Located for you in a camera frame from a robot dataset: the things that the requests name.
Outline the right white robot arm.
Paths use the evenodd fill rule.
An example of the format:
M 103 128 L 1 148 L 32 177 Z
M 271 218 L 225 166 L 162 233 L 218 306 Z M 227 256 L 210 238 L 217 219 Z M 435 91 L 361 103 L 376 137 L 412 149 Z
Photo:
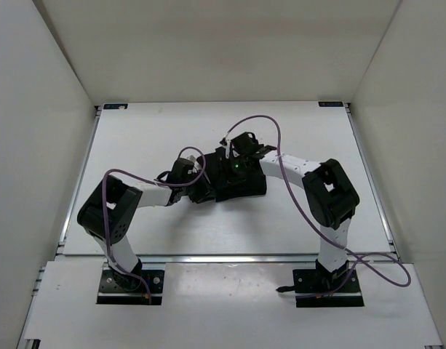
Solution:
M 335 159 L 308 161 L 281 152 L 280 145 L 262 145 L 251 132 L 244 132 L 220 144 L 233 170 L 253 161 L 267 177 L 283 180 L 289 193 L 292 185 L 305 193 L 314 222 L 308 224 L 320 236 L 316 259 L 316 284 L 332 291 L 349 269 L 347 241 L 351 219 L 359 204 L 359 195 L 341 164 Z

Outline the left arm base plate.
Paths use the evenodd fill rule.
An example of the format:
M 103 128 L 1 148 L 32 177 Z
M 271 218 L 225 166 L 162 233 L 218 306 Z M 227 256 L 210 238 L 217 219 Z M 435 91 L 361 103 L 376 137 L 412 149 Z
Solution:
M 104 267 L 97 289 L 96 303 L 99 305 L 145 305 L 162 304 L 164 291 L 164 267 L 141 270 L 141 278 L 122 275 L 109 267 Z

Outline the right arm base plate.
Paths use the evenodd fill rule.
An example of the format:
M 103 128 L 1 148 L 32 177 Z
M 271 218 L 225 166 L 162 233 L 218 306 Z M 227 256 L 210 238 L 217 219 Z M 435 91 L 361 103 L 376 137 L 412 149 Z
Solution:
M 345 284 L 345 277 L 326 285 L 315 269 L 294 269 L 293 285 L 280 286 L 278 293 L 293 292 L 297 308 L 360 308 L 365 306 L 357 272 L 354 270 Z

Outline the black pleated skirt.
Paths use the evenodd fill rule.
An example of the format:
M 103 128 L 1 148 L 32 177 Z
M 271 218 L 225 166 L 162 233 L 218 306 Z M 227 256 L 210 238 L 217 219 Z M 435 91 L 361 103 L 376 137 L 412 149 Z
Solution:
M 227 158 L 226 150 L 219 147 L 196 161 L 205 171 L 188 190 L 188 197 L 195 204 L 266 194 L 266 176 L 253 156 Z

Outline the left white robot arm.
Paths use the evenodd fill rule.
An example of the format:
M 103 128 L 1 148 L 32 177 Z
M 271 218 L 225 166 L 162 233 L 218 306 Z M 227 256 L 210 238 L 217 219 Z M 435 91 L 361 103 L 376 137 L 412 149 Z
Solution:
M 165 174 L 166 180 L 141 180 L 127 185 L 114 172 L 108 171 L 84 202 L 77 214 L 77 223 L 100 245 L 107 258 L 115 282 L 128 292 L 148 289 L 142 277 L 142 262 L 133 252 L 127 238 L 132 218 L 139 208 L 171 206 L 188 196 L 205 180 L 206 164 L 178 158 Z

